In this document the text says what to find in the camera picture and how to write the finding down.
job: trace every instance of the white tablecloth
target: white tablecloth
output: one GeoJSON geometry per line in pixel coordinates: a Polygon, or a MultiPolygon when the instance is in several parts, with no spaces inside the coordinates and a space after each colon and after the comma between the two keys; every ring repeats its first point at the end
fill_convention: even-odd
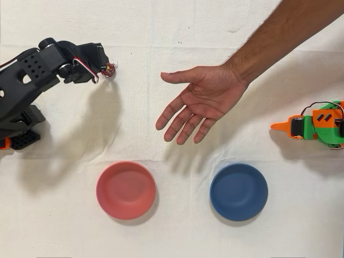
{"type": "Polygon", "coordinates": [[[42,140],[0,152],[0,257],[341,257],[344,152],[269,126],[344,98],[344,17],[252,83],[201,144],[166,143],[155,130],[185,87],[160,72],[222,63],[277,3],[2,0],[1,62],[54,37],[101,42],[119,69],[113,81],[42,94],[42,140]],[[155,204],[137,220],[112,219],[97,204],[97,177],[119,160],[156,180],[155,204]],[[243,223],[209,202],[215,173],[233,162],[255,166],[269,185],[264,210],[243,223]]]}

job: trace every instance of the finger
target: finger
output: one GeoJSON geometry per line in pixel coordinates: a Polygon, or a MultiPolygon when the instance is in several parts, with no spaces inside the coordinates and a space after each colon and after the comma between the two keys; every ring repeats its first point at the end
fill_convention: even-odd
{"type": "Polygon", "coordinates": [[[168,83],[197,83],[201,78],[200,67],[195,67],[190,70],[177,71],[175,73],[161,73],[161,78],[168,83]]]}
{"type": "Polygon", "coordinates": [[[155,127],[157,130],[164,129],[167,125],[168,121],[177,113],[182,107],[184,103],[180,95],[176,97],[163,111],[160,117],[157,119],[155,127]]]}
{"type": "Polygon", "coordinates": [[[173,119],[172,124],[167,129],[164,135],[165,141],[172,141],[174,136],[176,136],[177,132],[179,132],[179,130],[183,127],[185,122],[188,121],[191,116],[192,116],[192,111],[188,107],[185,107],[178,114],[178,116],[176,116],[175,119],[173,119]]]}
{"type": "Polygon", "coordinates": [[[203,123],[200,125],[198,132],[196,133],[195,138],[193,141],[197,144],[201,142],[206,134],[209,132],[210,128],[216,123],[216,120],[207,118],[203,121],[203,123]]]}
{"type": "Polygon", "coordinates": [[[184,144],[201,121],[201,116],[193,114],[192,117],[185,123],[183,130],[179,134],[177,138],[177,144],[184,144]]]}

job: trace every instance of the mounting hole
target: mounting hole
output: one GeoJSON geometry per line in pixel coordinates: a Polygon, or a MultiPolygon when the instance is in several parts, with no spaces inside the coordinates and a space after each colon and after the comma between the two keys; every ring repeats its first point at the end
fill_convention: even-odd
{"type": "Polygon", "coordinates": [[[29,83],[29,82],[31,82],[30,77],[28,75],[25,75],[24,78],[23,78],[23,83],[26,84],[26,83],[29,83]]]}

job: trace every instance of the bowl rim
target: bowl rim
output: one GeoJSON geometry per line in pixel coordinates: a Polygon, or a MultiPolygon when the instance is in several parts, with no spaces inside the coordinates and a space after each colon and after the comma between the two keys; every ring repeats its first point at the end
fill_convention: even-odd
{"type": "Polygon", "coordinates": [[[221,168],[221,169],[216,173],[216,175],[214,176],[213,180],[211,181],[210,189],[209,189],[209,199],[210,199],[210,203],[211,203],[212,208],[213,208],[221,217],[223,217],[224,219],[227,219],[227,220],[229,220],[229,221],[234,221],[234,222],[248,221],[248,220],[253,219],[254,217],[256,217],[256,216],[257,216],[259,213],[261,213],[261,211],[264,209],[264,207],[265,207],[265,205],[266,205],[266,203],[267,203],[267,201],[268,201],[268,197],[269,197],[269,186],[268,186],[267,180],[265,179],[264,175],[263,175],[258,169],[256,169],[255,167],[253,167],[253,166],[251,166],[251,165],[249,165],[249,164],[245,164],[245,163],[232,163],[232,164],[228,164],[228,165],[224,166],[223,168],[221,168]],[[213,187],[213,184],[214,184],[214,181],[215,181],[216,177],[217,177],[220,173],[222,173],[226,168],[232,167],[232,166],[236,166],[236,165],[244,165],[244,166],[248,166],[248,167],[251,167],[251,168],[253,168],[254,170],[256,170],[256,171],[258,172],[258,174],[260,174],[260,176],[262,176],[262,178],[264,179],[265,185],[266,185],[266,187],[267,187],[267,196],[266,196],[266,199],[265,199],[265,202],[264,202],[264,205],[262,206],[262,208],[261,208],[258,212],[256,212],[256,214],[254,214],[252,217],[250,217],[250,218],[248,218],[248,219],[244,219],[244,220],[233,220],[233,219],[228,219],[228,218],[222,216],[222,215],[215,209],[214,204],[213,204],[213,198],[212,198],[212,195],[211,195],[211,190],[212,190],[212,187],[213,187]]]}
{"type": "Polygon", "coordinates": [[[119,220],[132,220],[132,219],[137,219],[137,218],[142,217],[144,214],[146,214],[146,213],[151,209],[151,207],[153,206],[153,204],[154,204],[154,202],[155,202],[155,199],[156,199],[156,192],[157,192],[157,189],[156,189],[156,182],[155,182],[155,179],[154,179],[152,173],[151,173],[145,166],[143,166],[143,165],[141,165],[141,164],[139,164],[139,163],[137,163],[137,162],[135,162],[135,161],[127,161],[127,160],[124,160],[124,161],[117,161],[117,162],[115,162],[115,163],[112,163],[112,164],[108,165],[108,166],[101,172],[101,174],[98,176],[98,180],[97,180],[97,183],[96,183],[96,198],[97,198],[98,205],[99,205],[99,206],[102,208],[102,210],[103,210],[107,215],[109,215],[111,218],[115,218],[115,219],[119,219],[119,220]],[[113,166],[116,166],[116,165],[118,165],[118,164],[122,164],[122,163],[131,163],[131,164],[134,164],[134,165],[137,165],[137,166],[143,168],[146,172],[148,172],[148,175],[150,176],[150,178],[152,178],[152,180],[153,180],[153,182],[154,182],[154,192],[155,192],[155,196],[154,196],[154,200],[153,200],[152,204],[149,206],[149,208],[147,209],[147,211],[146,211],[145,213],[141,214],[141,215],[138,216],[138,217],[131,218],[131,219],[120,219],[120,218],[116,218],[116,217],[114,217],[113,215],[109,214],[107,211],[104,210],[104,208],[103,208],[102,205],[100,204],[99,198],[98,198],[98,191],[97,191],[97,190],[98,190],[98,184],[99,184],[99,181],[100,181],[100,179],[102,178],[102,176],[108,171],[109,168],[111,168],[111,167],[113,167],[113,166]]]}

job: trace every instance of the pink bowl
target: pink bowl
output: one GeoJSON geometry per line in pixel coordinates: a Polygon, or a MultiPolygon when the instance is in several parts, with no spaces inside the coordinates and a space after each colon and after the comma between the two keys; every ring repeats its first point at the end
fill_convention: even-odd
{"type": "Polygon", "coordinates": [[[117,219],[135,219],[154,203],[156,187],[151,173],[142,165],[117,162],[100,175],[96,195],[99,205],[117,219]]]}

